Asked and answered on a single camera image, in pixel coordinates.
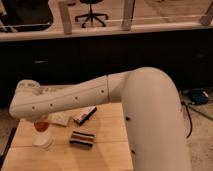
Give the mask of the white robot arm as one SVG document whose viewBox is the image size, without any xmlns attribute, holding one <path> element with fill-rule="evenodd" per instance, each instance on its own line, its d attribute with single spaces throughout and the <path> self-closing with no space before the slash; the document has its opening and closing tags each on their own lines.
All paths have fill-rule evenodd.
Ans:
<svg viewBox="0 0 213 171">
<path fill-rule="evenodd" d="M 179 93 L 158 68 L 104 75 L 49 93 L 42 93 L 34 80 L 21 80 L 9 113 L 37 120 L 50 113 L 116 102 L 122 104 L 134 171 L 192 171 Z"/>
</svg>

